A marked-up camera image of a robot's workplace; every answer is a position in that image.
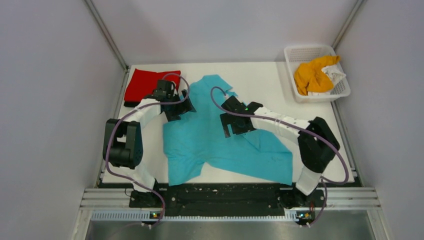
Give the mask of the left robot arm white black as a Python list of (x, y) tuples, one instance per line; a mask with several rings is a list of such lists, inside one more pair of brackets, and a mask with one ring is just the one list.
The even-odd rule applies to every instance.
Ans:
[(142, 130), (161, 114), (172, 122), (180, 120), (187, 112), (195, 112), (189, 97), (190, 92), (189, 87), (177, 90), (174, 82), (160, 79), (152, 93), (145, 96), (129, 113), (121, 118), (110, 118), (106, 121), (102, 151), (106, 170), (115, 177), (131, 182), (131, 208), (165, 206), (157, 180), (142, 161)]

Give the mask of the teal t shirt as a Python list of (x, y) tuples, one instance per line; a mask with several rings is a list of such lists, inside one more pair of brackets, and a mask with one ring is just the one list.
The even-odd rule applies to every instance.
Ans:
[(234, 96), (219, 75), (205, 75), (190, 85), (195, 112), (163, 125), (163, 152), (168, 163), (168, 183), (181, 185), (200, 176), (210, 166), (267, 181), (291, 185), (293, 154), (271, 132), (254, 130), (226, 138), (214, 105), (225, 101), (222, 91)]

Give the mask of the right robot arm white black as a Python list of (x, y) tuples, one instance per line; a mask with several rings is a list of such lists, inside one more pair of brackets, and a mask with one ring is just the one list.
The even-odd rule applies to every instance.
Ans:
[(282, 200), (287, 209), (308, 206), (329, 163), (335, 157), (342, 159), (340, 144), (321, 117), (312, 120), (293, 118), (258, 102), (244, 104), (235, 96), (227, 97), (219, 109), (224, 112), (220, 120), (227, 138), (264, 130), (291, 141), (298, 148), (303, 167), (294, 188), (285, 193)]

